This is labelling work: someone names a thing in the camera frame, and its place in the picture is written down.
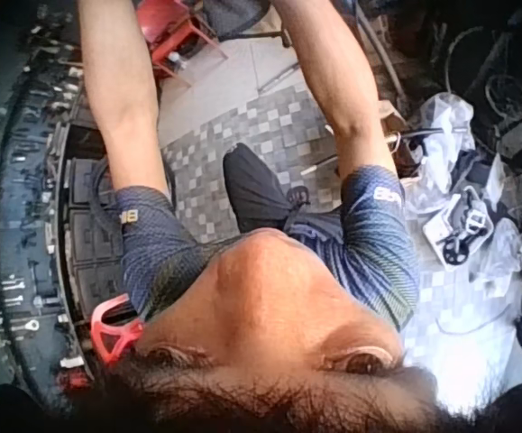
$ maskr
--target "jersey sleeve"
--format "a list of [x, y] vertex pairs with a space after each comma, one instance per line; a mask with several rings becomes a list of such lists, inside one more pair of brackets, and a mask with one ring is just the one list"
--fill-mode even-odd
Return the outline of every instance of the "jersey sleeve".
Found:
[[117, 191], [116, 200], [124, 240], [124, 288], [138, 314], [146, 318], [162, 267], [193, 256], [200, 245], [176, 218], [172, 205], [160, 191], [130, 187]]
[[401, 329], [418, 297], [419, 270], [397, 176], [359, 168], [343, 183], [343, 243], [322, 245], [325, 264], [355, 298]]

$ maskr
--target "chair leg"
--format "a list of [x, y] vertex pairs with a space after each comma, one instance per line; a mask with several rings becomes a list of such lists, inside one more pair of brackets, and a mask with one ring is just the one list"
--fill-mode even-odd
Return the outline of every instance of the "chair leg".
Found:
[[177, 80], [179, 81], [182, 81], [185, 86], [189, 87], [189, 88], [192, 88], [192, 83], [190, 81], [187, 81], [185, 80], [184, 78], [182, 78], [179, 74], [177, 74], [176, 72], [174, 72], [172, 69], [169, 69], [167, 68], [166, 66], [164, 65], [161, 65], [160, 63], [155, 63], [155, 66], [159, 69], [162, 69], [164, 70], [167, 74], [169, 74], [171, 77], [173, 78], [176, 78]]
[[208, 36], [206, 36], [200, 29], [198, 29], [196, 26], [192, 25], [191, 24], [191, 27], [192, 27], [192, 31], [194, 33], [196, 33], [198, 36], [200, 36], [201, 38], [203, 38], [206, 43], [208, 43], [209, 45], [212, 45], [213, 48], [217, 49], [220, 51], [220, 53], [223, 55], [223, 57], [225, 59], [228, 59], [228, 54], [226, 54], [223, 49], [221, 48], [221, 46], [218, 44], [218, 42], [216, 41], [213, 41], [212, 39], [210, 39]]

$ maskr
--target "leg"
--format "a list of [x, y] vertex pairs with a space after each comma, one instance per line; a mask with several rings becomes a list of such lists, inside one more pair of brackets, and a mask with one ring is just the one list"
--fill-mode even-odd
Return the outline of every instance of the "leg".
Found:
[[242, 143], [223, 159], [224, 184], [241, 233], [257, 228], [282, 229], [292, 205], [277, 176]]

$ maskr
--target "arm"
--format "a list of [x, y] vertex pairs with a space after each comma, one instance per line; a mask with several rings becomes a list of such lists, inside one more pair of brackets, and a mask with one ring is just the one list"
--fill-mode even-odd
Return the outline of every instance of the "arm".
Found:
[[396, 172], [371, 66], [330, 0], [272, 0], [303, 74], [334, 129], [341, 180], [363, 165]]
[[166, 192], [151, 58], [131, 0], [79, 0], [85, 82], [116, 190]]

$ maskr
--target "wrench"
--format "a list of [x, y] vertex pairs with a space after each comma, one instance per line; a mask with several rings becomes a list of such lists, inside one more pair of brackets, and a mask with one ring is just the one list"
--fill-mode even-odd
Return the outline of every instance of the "wrench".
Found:
[[39, 323], [38, 320], [30, 320], [28, 322], [26, 322], [24, 325], [20, 325], [19, 327], [11, 327], [10, 330], [12, 332], [16, 332], [16, 331], [32, 331], [32, 332], [36, 332], [38, 331], [38, 329], [41, 327], [41, 324]]
[[26, 289], [26, 284], [24, 284], [24, 281], [20, 281], [18, 284], [15, 284], [14, 286], [4, 286], [2, 288], [2, 291], [24, 290], [24, 289]]
[[20, 296], [17, 296], [16, 298], [6, 298], [5, 303], [9, 304], [9, 303], [13, 303], [13, 302], [22, 302], [23, 300], [24, 300], [24, 296], [20, 295]]

